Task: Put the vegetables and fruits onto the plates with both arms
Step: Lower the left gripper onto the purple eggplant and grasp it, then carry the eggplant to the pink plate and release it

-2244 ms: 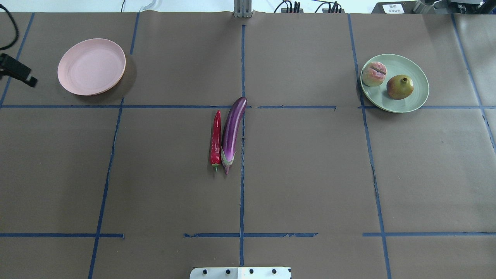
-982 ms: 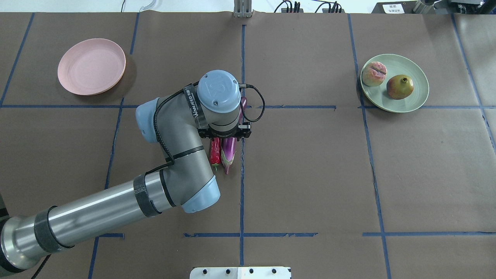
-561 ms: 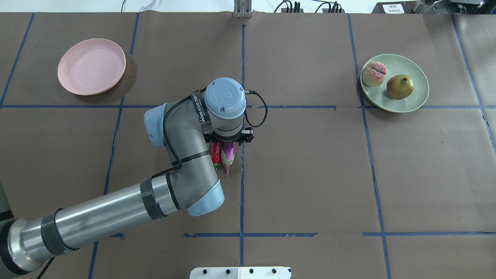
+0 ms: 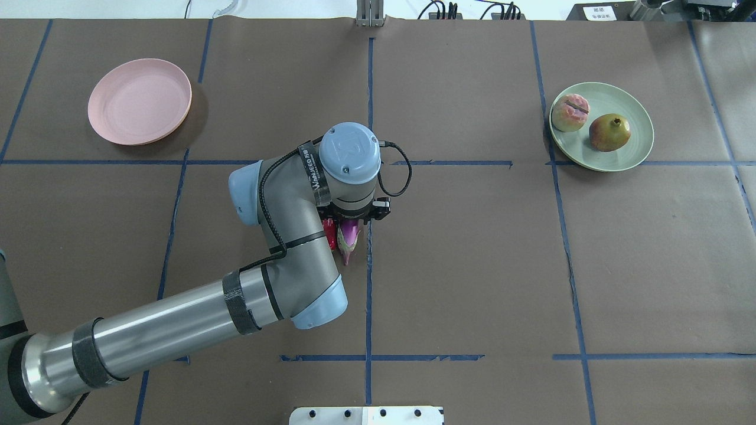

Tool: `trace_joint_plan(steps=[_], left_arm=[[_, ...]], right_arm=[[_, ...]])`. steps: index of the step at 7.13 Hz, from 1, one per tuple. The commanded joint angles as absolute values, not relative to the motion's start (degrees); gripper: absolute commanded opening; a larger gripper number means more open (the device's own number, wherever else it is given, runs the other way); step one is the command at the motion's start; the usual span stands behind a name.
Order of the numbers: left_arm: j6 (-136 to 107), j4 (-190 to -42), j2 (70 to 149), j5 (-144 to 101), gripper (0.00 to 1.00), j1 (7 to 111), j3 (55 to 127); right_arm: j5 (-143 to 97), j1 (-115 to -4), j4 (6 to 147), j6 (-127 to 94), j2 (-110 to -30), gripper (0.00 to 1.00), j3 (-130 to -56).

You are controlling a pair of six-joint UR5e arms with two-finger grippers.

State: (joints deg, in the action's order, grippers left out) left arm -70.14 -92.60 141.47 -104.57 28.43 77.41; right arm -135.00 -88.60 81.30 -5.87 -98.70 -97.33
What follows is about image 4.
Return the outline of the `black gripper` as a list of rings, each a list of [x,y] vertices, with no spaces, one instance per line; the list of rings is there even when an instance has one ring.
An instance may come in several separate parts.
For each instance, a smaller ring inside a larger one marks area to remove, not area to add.
[[[344,209],[334,202],[328,205],[322,205],[322,207],[317,207],[317,210],[322,220],[333,220],[335,223],[340,223],[341,221],[346,220],[357,220],[367,224],[368,221],[380,221],[389,215],[390,199],[372,199],[366,205],[362,205],[356,210]]]

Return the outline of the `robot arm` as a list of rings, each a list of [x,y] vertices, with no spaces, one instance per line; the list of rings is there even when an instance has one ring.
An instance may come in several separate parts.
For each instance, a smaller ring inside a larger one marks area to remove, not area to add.
[[[316,140],[229,176],[236,213],[264,231],[269,255],[203,287],[57,335],[28,331],[2,266],[2,423],[32,423],[76,399],[240,335],[291,320],[308,330],[348,306],[342,275],[321,221],[381,220],[389,197],[378,140],[359,123],[340,123]]]

